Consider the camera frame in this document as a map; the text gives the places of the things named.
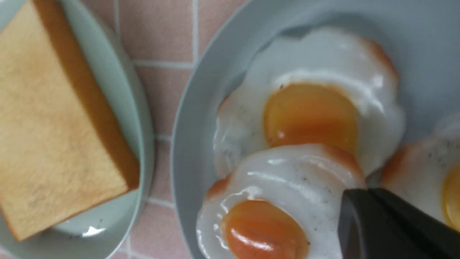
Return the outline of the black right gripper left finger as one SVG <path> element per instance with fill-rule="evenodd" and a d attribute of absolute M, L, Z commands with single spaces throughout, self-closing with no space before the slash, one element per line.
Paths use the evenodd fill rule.
<path fill-rule="evenodd" d="M 414 248 L 368 190 L 345 190 L 338 237 L 344 259 L 409 259 Z"/>

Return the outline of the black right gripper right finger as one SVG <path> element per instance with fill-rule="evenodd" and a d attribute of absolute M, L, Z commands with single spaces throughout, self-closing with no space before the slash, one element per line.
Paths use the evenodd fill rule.
<path fill-rule="evenodd" d="M 370 189 L 371 195 L 395 219 L 399 229 L 432 259 L 460 257 L 459 232 L 429 216 L 384 188 Z"/>

